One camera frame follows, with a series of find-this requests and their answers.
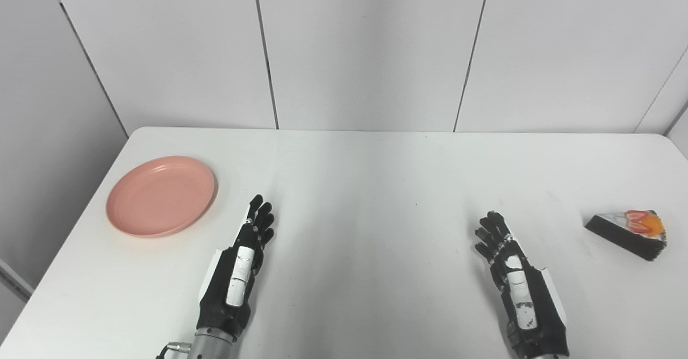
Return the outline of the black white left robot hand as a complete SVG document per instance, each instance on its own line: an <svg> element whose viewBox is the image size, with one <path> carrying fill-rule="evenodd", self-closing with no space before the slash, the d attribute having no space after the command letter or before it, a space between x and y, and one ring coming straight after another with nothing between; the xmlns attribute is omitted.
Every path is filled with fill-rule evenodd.
<svg viewBox="0 0 688 359"><path fill-rule="evenodd" d="M208 285L199 301L196 328L219 330L237 339L246 329L250 295L263 266L265 247L275 236L270 202L258 194L249 203L238 236L211 264Z"/></svg>

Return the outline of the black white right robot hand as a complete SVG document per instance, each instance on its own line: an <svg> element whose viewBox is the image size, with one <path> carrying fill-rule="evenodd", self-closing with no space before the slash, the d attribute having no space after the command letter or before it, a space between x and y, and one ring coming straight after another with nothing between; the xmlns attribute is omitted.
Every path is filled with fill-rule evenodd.
<svg viewBox="0 0 688 359"><path fill-rule="evenodd" d="M528 260L505 222L487 212L474 245L487 261L508 317L506 336L518 358L569 358L565 312L547 269Z"/></svg>

